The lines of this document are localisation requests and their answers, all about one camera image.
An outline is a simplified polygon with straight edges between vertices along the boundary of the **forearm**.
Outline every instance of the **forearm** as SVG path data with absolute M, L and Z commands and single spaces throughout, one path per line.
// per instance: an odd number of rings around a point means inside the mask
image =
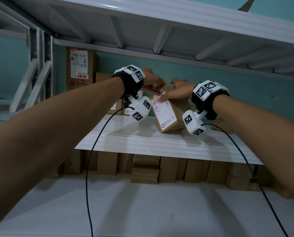
M 43 101 L 0 125 L 0 220 L 124 93 L 115 77 Z
M 294 195 L 294 123 L 226 95 L 213 109 Z

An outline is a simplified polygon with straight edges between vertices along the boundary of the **cardboard box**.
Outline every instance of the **cardboard box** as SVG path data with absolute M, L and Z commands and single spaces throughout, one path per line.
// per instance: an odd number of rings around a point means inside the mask
M 164 93 L 173 91 L 172 85 L 165 85 L 163 87 Z M 164 103 L 158 103 L 160 96 L 154 95 L 152 100 L 153 112 L 156 116 L 158 129 L 161 133 L 168 133 L 171 131 L 181 131 L 185 129 L 182 115 L 187 110 L 191 109 L 191 105 L 187 99 L 172 99 Z
M 226 131 L 228 134 L 231 134 L 234 132 L 232 130 L 232 127 L 224 120 L 216 119 L 212 122 L 212 124 L 219 126 L 224 131 Z M 211 125 L 211 129 L 216 130 L 216 131 L 221 131 L 219 128 L 212 126 L 212 125 Z
M 98 152 L 98 174 L 116 175 L 117 171 L 117 152 Z
M 147 176 L 135 176 L 130 177 L 131 183 L 140 183 L 140 184 L 157 184 L 157 177 L 147 177 Z
M 225 184 L 228 168 L 228 162 L 211 161 L 206 176 L 206 182 L 213 184 Z
M 81 155 L 81 150 L 72 149 L 67 153 L 69 156 L 63 162 L 64 173 L 70 175 L 79 175 L 83 169 L 83 155 Z
M 274 176 L 264 165 L 257 166 L 256 180 L 261 186 L 271 187 L 272 179 Z
M 133 166 L 133 158 L 134 158 L 134 154 L 119 153 L 117 172 L 130 174 L 131 168 Z
M 144 96 L 144 92 L 138 91 L 138 93 L 137 93 L 138 99 L 142 98 L 143 96 Z M 122 115 L 129 116 L 131 112 L 132 112 L 132 109 L 130 109 L 130 108 L 122 109 Z
M 58 168 L 52 170 L 47 176 L 46 179 L 58 179 L 63 174 L 63 164 Z
M 186 158 L 179 158 L 178 169 L 176 179 L 182 180 L 184 177 L 185 167 L 186 167 Z
M 106 73 L 101 73 L 101 72 L 97 72 L 96 73 L 96 78 L 95 78 L 95 82 L 100 82 L 100 81 L 104 81 L 104 80 L 108 80 L 112 77 L 112 74 L 106 74 Z M 107 112 L 107 114 L 114 114 L 116 111 L 118 111 L 119 109 L 121 109 L 123 104 L 123 100 L 119 99 L 113 106 L 112 108 Z M 122 112 L 119 111 L 116 113 L 116 115 L 121 115 Z
M 248 190 L 249 179 L 228 175 L 226 185 L 231 190 L 246 191 Z
M 159 174 L 158 166 L 144 166 L 144 165 L 133 165 L 131 169 L 131 174 L 136 176 L 147 176 L 147 177 L 157 177 Z
M 206 176 L 207 176 L 207 173 L 208 173 L 209 166 L 210 166 L 210 161 L 209 160 L 203 160 L 202 168 L 201 168 L 201 171 L 200 171 L 199 181 L 205 181 L 206 180 Z
M 230 163 L 228 175 L 239 176 L 246 179 L 252 178 L 252 173 L 246 163 Z
M 160 156 L 156 155 L 134 155 L 134 165 L 159 166 Z
M 282 196 L 285 199 L 294 199 L 294 196 L 291 194 L 291 192 L 285 189 L 283 185 L 281 185 L 275 177 L 273 177 L 272 179 L 271 188 L 274 192 L 278 193 L 280 196 Z
M 199 182 L 202 164 L 203 161 L 200 159 L 188 159 L 184 173 L 184 181 L 187 183 Z
M 255 179 L 250 179 L 248 184 L 248 190 L 249 191 L 260 191 L 260 187 Z
M 66 90 L 94 83 L 99 57 L 93 50 L 66 47 Z
M 86 169 L 87 162 L 89 160 L 91 151 L 90 150 L 84 150 L 84 169 Z M 98 151 L 94 150 L 92 151 L 90 162 L 89 162 L 89 170 L 98 170 Z
M 159 182 L 175 183 L 179 158 L 162 156 L 160 159 Z

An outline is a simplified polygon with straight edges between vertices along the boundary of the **hand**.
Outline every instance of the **hand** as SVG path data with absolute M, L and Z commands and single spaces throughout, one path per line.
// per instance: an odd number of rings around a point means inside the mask
M 159 102 L 165 102 L 168 99 L 185 99 L 192 98 L 192 91 L 197 84 L 189 83 L 186 80 L 173 79 L 171 84 L 175 85 L 175 89 L 164 95 L 161 95 Z
M 153 95 L 161 95 L 163 92 L 163 85 L 165 85 L 166 82 L 154 74 L 152 69 L 149 67 L 143 68 L 142 71 L 146 77 L 144 78 L 144 86 L 141 88 L 141 90 L 147 91 Z

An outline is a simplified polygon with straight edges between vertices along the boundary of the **white floor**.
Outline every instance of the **white floor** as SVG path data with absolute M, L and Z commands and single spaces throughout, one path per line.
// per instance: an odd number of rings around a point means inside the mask
M 270 199 L 294 236 L 294 200 Z M 89 204 L 96 236 L 283 236 L 261 193 L 205 182 L 132 184 L 92 172 Z M 0 236 L 90 233 L 84 175 L 43 180 L 0 223 Z

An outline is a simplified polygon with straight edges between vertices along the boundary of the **black and white square marker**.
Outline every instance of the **black and white square marker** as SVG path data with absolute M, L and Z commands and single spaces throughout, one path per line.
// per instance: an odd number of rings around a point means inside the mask
M 134 117 L 137 121 L 139 121 L 139 120 L 141 120 L 141 119 L 143 118 L 142 115 L 139 114 L 138 112 L 136 112 L 136 113 L 133 115 L 133 117 Z
M 127 69 L 131 70 L 131 71 L 137 71 L 138 69 L 136 69 L 135 67 L 133 66 L 128 66 L 126 67 Z
M 184 121 L 186 124 L 190 123 L 192 121 L 192 118 L 190 115 L 188 115 L 187 117 L 184 118 Z
M 142 75 L 142 73 L 140 71 L 136 71 L 135 74 L 136 74 L 136 76 L 138 77 L 139 80 L 144 78 L 144 76 Z
M 207 90 L 205 90 L 203 87 L 200 87 L 196 94 L 198 95 L 199 98 L 201 98 L 205 93 L 207 92 Z
M 207 88 L 207 89 L 209 89 L 209 90 L 211 90 L 214 87 L 217 87 L 217 85 L 214 84 L 213 82 L 209 82 L 209 83 L 204 84 L 204 87 Z
M 204 130 L 197 129 L 196 131 L 193 132 L 194 135 L 199 135 L 203 132 Z
M 144 101 L 144 106 L 147 107 L 147 109 L 149 110 L 149 108 L 150 108 L 150 104 L 149 104 L 148 101 L 146 101 L 146 100 Z

